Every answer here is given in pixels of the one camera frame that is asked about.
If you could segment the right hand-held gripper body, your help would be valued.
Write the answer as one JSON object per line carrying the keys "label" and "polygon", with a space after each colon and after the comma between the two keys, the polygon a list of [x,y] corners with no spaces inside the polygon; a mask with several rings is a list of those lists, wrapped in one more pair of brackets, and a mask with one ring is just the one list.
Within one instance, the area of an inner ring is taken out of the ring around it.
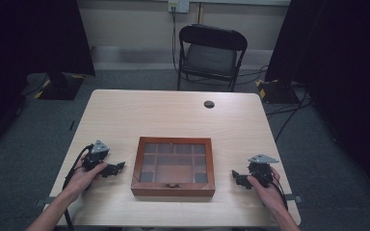
{"label": "right hand-held gripper body", "polygon": [[262,187],[268,188],[273,182],[270,164],[277,163],[278,160],[265,154],[257,154],[248,158],[248,161],[250,162],[248,166],[250,174],[257,179]]}

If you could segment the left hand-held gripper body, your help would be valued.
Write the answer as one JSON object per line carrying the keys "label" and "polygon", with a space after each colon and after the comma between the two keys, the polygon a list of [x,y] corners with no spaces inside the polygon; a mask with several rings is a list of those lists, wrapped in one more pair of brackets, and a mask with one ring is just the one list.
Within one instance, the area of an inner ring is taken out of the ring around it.
{"label": "left hand-held gripper body", "polygon": [[109,150],[110,147],[108,145],[100,140],[97,140],[85,156],[82,167],[85,170],[92,170],[105,159],[109,153]]}

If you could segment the person's right hand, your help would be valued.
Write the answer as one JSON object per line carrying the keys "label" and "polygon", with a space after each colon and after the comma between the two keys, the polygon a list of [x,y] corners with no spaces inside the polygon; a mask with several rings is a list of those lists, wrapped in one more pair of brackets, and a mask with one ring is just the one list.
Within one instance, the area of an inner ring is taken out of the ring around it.
{"label": "person's right hand", "polygon": [[[273,174],[274,184],[276,184],[280,176],[273,167],[271,168],[271,171]],[[285,212],[285,206],[283,199],[278,192],[278,188],[275,185],[270,185],[268,188],[264,188],[253,176],[249,176],[248,180],[252,184],[253,188],[258,194],[258,197],[265,205],[265,207],[270,211],[270,213],[275,218],[280,217],[281,214]]]}

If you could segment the person's left hand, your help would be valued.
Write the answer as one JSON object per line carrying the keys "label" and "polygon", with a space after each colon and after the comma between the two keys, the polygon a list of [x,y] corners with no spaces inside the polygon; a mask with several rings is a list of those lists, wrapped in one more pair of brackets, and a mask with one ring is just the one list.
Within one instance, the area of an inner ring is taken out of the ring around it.
{"label": "person's left hand", "polygon": [[75,166],[71,179],[69,180],[66,187],[62,190],[62,197],[66,199],[66,202],[68,204],[75,201],[79,197],[80,193],[90,185],[90,183],[99,174],[99,172],[102,171],[106,166],[108,166],[107,163],[101,162],[93,169],[86,171],[82,167],[82,163],[85,157],[86,155],[83,155],[79,159]]}

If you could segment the wooden box with glass lid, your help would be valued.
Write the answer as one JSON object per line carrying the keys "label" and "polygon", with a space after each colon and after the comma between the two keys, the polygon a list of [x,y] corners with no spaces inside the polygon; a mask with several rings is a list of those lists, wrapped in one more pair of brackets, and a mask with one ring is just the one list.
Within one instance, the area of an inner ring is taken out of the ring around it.
{"label": "wooden box with glass lid", "polygon": [[140,137],[134,195],[212,197],[215,190],[210,138]]}

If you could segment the black stand base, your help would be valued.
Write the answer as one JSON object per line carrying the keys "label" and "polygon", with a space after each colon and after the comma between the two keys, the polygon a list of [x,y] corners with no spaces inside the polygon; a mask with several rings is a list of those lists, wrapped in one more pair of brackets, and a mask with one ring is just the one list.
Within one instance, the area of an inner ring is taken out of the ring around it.
{"label": "black stand base", "polygon": [[35,95],[36,99],[72,101],[85,80],[84,76],[62,72],[48,72],[47,75],[49,79]]}
{"label": "black stand base", "polygon": [[290,84],[282,84],[279,81],[255,82],[260,98],[268,104],[298,104],[299,99]]}

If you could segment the black folding chair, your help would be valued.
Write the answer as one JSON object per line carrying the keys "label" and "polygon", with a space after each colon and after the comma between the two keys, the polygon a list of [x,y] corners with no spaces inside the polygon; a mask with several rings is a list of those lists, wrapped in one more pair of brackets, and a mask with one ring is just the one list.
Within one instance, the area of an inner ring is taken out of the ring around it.
{"label": "black folding chair", "polygon": [[180,52],[177,89],[182,75],[228,82],[234,91],[241,63],[248,47],[239,32],[201,24],[191,24],[179,32]]}

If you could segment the black curtain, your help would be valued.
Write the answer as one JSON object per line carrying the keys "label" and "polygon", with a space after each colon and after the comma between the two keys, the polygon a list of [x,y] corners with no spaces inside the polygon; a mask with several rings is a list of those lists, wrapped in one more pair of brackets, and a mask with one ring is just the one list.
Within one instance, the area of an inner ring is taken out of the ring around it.
{"label": "black curtain", "polygon": [[266,78],[308,85],[370,179],[370,0],[290,0]]}
{"label": "black curtain", "polygon": [[0,0],[0,135],[42,72],[95,74],[77,0]]}

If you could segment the white wall socket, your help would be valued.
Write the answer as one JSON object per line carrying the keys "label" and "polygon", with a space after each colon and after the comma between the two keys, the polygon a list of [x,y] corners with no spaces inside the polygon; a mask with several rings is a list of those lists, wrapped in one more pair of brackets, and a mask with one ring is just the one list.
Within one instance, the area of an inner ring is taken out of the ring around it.
{"label": "white wall socket", "polygon": [[168,10],[171,13],[188,13],[190,11],[190,2],[188,0],[169,0]]}

